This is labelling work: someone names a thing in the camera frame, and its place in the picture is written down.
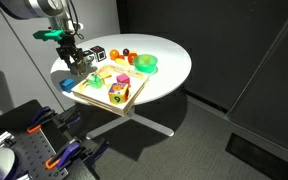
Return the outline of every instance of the yellow toy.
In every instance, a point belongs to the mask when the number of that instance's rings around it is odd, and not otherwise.
[[[115,59],[115,62],[116,62],[117,64],[120,64],[120,65],[126,67],[126,68],[128,68],[128,67],[130,66],[130,64],[128,63],[128,61],[126,61],[125,59],[116,58],[116,59]]]
[[[108,96],[113,104],[125,103],[129,96],[129,85],[124,83],[113,83],[108,91]]]
[[[97,75],[98,75],[98,77],[100,77],[103,80],[103,84],[105,84],[105,79],[108,79],[108,78],[112,77],[112,75],[109,72],[106,72],[106,71],[100,72]]]

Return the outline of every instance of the orange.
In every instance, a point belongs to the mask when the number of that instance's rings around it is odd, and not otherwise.
[[[119,55],[120,55],[120,53],[116,49],[112,49],[110,51],[110,57],[112,60],[115,60]]]

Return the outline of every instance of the toy fruit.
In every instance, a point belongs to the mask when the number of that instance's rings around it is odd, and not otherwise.
[[[116,49],[112,49],[110,51],[110,57],[112,60],[115,60],[119,55],[120,55],[120,53]]]
[[[123,55],[124,55],[124,56],[128,56],[129,54],[130,54],[130,50],[128,50],[128,49],[125,48],[125,49],[123,50]]]
[[[126,68],[130,65],[125,59],[121,59],[121,58],[116,58],[115,62],[117,64],[120,64],[120,65],[126,67]]]
[[[119,55],[117,58],[125,59],[125,57],[123,55]]]
[[[136,53],[130,53],[128,56],[127,56],[127,60],[128,62],[130,63],[130,65],[133,65],[133,59],[137,56]]]

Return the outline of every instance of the clamp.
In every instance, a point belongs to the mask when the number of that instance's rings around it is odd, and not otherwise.
[[[40,111],[38,111],[32,119],[32,124],[27,128],[27,132],[32,134],[39,129],[41,129],[42,125],[45,125],[53,120],[57,113],[54,110],[51,110],[48,106],[43,107]]]
[[[58,121],[55,122],[57,124],[57,128],[61,131],[64,132],[68,128],[70,128],[74,123],[78,122],[81,120],[81,114],[77,111],[74,111],[70,116],[63,118],[60,117],[60,115],[57,117]]]
[[[57,167],[59,170],[69,166],[75,157],[81,152],[82,148],[78,140],[73,139],[66,143],[61,149],[45,162],[47,169],[51,170]]]
[[[95,161],[97,161],[104,154],[109,145],[110,143],[107,140],[102,139],[101,142],[94,148],[94,150],[90,154],[87,154],[86,157],[84,157],[83,163],[90,171],[95,164]]]

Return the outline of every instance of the green bowl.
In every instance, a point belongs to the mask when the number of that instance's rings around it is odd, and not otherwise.
[[[157,58],[150,54],[141,54],[133,59],[136,70],[144,73],[152,73],[156,69]]]

